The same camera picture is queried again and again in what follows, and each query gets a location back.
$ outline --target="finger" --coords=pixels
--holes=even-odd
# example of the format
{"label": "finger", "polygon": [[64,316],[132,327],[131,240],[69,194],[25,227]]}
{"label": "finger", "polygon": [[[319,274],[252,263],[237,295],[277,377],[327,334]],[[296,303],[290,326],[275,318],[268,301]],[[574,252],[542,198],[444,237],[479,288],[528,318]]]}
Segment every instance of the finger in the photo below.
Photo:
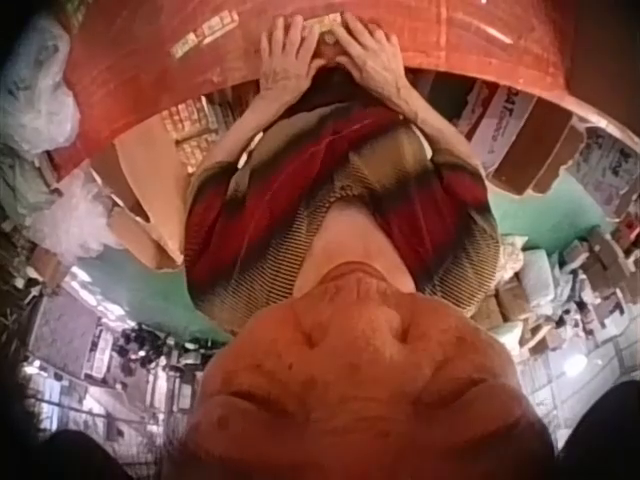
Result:
{"label": "finger", "polygon": [[324,58],[316,58],[312,60],[309,64],[309,78],[313,78],[313,76],[327,64],[327,61]]}
{"label": "finger", "polygon": [[391,34],[389,36],[389,43],[400,50],[400,40],[398,40],[398,36],[396,34]]}
{"label": "finger", "polygon": [[302,47],[300,47],[300,51],[298,52],[298,58],[300,59],[300,61],[305,63],[311,61],[313,52],[315,52],[316,46],[318,45],[319,38],[320,30],[318,29],[317,25],[313,25],[307,32],[307,36],[302,42]]}
{"label": "finger", "polygon": [[338,42],[340,42],[340,45],[342,45],[342,48],[344,48],[349,55],[351,55],[352,57],[358,57],[362,55],[362,47],[356,41],[356,39],[353,38],[351,34],[344,29],[342,25],[340,25],[339,23],[333,24],[331,26],[331,32],[335,35],[335,37],[338,39]]}
{"label": "finger", "polygon": [[382,44],[389,43],[389,40],[387,39],[387,34],[384,33],[384,30],[382,30],[377,25],[370,24],[369,30],[371,31],[371,36],[376,42],[382,43]]}
{"label": "finger", "polygon": [[353,76],[353,78],[358,78],[360,76],[360,69],[352,58],[347,57],[346,55],[339,55],[336,57],[335,62],[342,65]]}
{"label": "finger", "polygon": [[298,48],[300,48],[300,43],[302,42],[303,24],[304,19],[302,18],[302,15],[296,15],[293,17],[284,46],[284,54],[288,57],[295,57],[298,54]]}
{"label": "finger", "polygon": [[349,30],[356,38],[358,43],[360,43],[360,45],[362,45],[363,47],[375,47],[376,44],[373,40],[373,37],[369,33],[369,30],[367,30],[367,27],[365,27],[362,22],[355,17],[355,15],[345,13],[344,18],[347,22]]}
{"label": "finger", "polygon": [[271,36],[271,56],[280,55],[284,43],[284,18],[278,17],[273,25]]}
{"label": "finger", "polygon": [[260,37],[260,55],[263,61],[269,58],[269,35],[267,32],[264,32]]}

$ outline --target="hand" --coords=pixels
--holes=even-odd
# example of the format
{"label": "hand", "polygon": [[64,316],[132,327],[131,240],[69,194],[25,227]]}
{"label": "hand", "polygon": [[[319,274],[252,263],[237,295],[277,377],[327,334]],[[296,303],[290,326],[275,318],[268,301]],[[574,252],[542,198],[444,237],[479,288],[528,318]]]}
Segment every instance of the hand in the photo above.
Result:
{"label": "hand", "polygon": [[353,78],[380,100],[395,106],[409,86],[404,73],[398,37],[387,35],[379,27],[365,27],[350,13],[344,14],[349,32],[342,25],[332,27],[342,47],[348,53],[335,61],[344,66]]}
{"label": "hand", "polygon": [[277,18],[270,38],[265,32],[260,40],[259,99],[280,114],[302,96],[315,73],[326,63],[323,59],[312,59],[320,36],[317,27],[304,31],[304,20],[296,15],[285,35],[284,23],[284,18]]}

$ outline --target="woman's left hand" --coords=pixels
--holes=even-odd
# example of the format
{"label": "woman's left hand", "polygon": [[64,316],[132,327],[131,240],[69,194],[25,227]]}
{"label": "woman's left hand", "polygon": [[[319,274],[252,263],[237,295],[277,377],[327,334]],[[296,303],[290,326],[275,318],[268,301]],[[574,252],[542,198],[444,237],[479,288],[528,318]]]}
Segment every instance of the woman's left hand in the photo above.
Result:
{"label": "woman's left hand", "polygon": [[280,115],[311,85],[313,76],[326,61],[313,59],[320,34],[317,27],[304,30],[304,19],[296,15],[286,31],[278,17],[271,32],[260,41],[262,72],[259,98],[266,108]]}

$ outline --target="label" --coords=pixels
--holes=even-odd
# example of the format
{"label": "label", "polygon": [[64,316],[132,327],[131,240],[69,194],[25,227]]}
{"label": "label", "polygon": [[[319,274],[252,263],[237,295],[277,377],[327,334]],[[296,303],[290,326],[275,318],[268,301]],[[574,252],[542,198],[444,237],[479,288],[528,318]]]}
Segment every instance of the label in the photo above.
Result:
{"label": "label", "polygon": [[499,87],[471,138],[471,148],[487,174],[502,161],[533,108],[535,97],[511,87]]}

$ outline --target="red table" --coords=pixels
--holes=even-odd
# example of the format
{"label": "red table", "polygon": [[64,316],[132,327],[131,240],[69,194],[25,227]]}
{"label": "red table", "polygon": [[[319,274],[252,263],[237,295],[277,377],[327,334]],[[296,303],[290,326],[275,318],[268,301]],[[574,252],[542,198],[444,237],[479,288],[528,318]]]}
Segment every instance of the red table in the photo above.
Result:
{"label": "red table", "polygon": [[[588,98],[593,97],[590,79],[595,74],[590,61],[607,63],[596,72],[596,83],[606,82],[607,75],[620,78],[619,72],[610,71],[617,68],[611,67],[612,58],[597,58],[621,54],[620,48],[610,52],[609,45],[600,53],[591,48],[588,60],[583,53],[585,42],[599,37],[609,43],[627,42],[627,37],[618,38],[617,31],[623,12],[609,8],[611,3],[620,2],[93,0],[72,37],[66,70],[81,112],[80,132],[73,145],[54,152],[54,163],[63,177],[146,118],[199,94],[256,78],[259,34],[275,14],[300,13],[308,18],[347,9],[395,32],[407,66],[461,73],[529,91],[640,149],[640,108],[634,103],[640,99],[617,98],[626,84],[613,88],[618,90],[613,102],[601,98],[599,91]],[[237,12],[236,28],[178,59],[171,54],[189,32],[225,10]],[[573,70],[576,60],[579,76]],[[633,74],[623,78],[630,85],[636,80]]]}

